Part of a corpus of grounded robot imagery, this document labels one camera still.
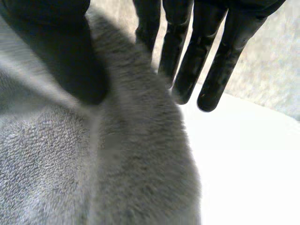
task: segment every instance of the gray towel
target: gray towel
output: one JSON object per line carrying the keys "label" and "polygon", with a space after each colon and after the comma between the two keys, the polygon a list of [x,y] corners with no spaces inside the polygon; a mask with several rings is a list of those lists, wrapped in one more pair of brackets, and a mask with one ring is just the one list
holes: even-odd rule
{"label": "gray towel", "polygon": [[0,17],[0,224],[200,224],[198,172],[164,82],[143,47],[86,16],[110,83],[100,104],[94,82],[57,78],[80,61],[45,63],[56,55],[34,31]]}

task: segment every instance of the finger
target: finger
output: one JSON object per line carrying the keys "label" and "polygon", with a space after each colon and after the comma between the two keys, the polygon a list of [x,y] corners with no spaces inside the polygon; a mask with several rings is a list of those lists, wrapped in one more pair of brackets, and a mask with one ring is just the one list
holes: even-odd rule
{"label": "finger", "polygon": [[178,104],[186,104],[194,90],[227,8],[196,1],[193,33],[172,94]]}
{"label": "finger", "polygon": [[188,33],[192,3],[192,0],[163,0],[168,26],[158,73],[166,76],[168,89],[171,88],[176,75]]}
{"label": "finger", "polygon": [[197,100],[201,110],[211,112],[217,107],[240,54],[266,19],[229,9],[220,46]]}

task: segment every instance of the hand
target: hand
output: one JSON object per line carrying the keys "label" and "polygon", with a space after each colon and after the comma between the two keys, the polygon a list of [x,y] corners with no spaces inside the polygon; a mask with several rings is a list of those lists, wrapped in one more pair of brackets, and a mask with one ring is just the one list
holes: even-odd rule
{"label": "hand", "polygon": [[[228,15],[220,46],[197,100],[198,107],[205,112],[211,112],[217,107],[248,40],[264,24],[267,17],[285,2],[285,0],[273,0],[273,3],[266,0],[252,0],[252,5],[250,6],[249,0],[246,3],[243,1],[239,1],[243,5],[238,4],[238,1],[235,1],[233,5],[227,1],[195,0],[192,37],[172,88],[172,94],[175,96],[178,104],[186,104],[189,101],[219,26],[227,12]],[[189,23],[187,15],[190,13],[190,8],[178,7],[179,1],[176,0],[172,1],[172,3],[163,0],[163,3],[168,28],[158,73],[167,77],[167,88],[170,88],[176,75],[175,71],[185,41]],[[143,8],[140,7],[138,9],[136,5],[137,11],[140,10],[138,14],[140,18],[139,27],[143,27],[141,21],[146,24],[147,21],[149,22],[151,18],[154,18],[154,16],[148,16],[141,20]],[[157,31],[151,36],[152,40],[155,40],[156,34]]]}

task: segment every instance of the white floor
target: white floor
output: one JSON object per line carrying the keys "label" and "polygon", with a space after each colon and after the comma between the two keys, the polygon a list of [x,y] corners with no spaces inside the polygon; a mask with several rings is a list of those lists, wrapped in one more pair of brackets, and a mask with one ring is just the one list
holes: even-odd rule
{"label": "white floor", "polygon": [[181,106],[202,180],[203,225],[300,225],[299,123],[224,94]]}

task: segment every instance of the white surface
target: white surface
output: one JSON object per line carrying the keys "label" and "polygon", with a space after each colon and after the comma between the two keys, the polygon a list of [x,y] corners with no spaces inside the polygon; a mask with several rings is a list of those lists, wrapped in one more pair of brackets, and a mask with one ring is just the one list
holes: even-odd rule
{"label": "white surface", "polygon": [[202,225],[300,225],[299,123],[224,94],[181,106],[202,182]]}

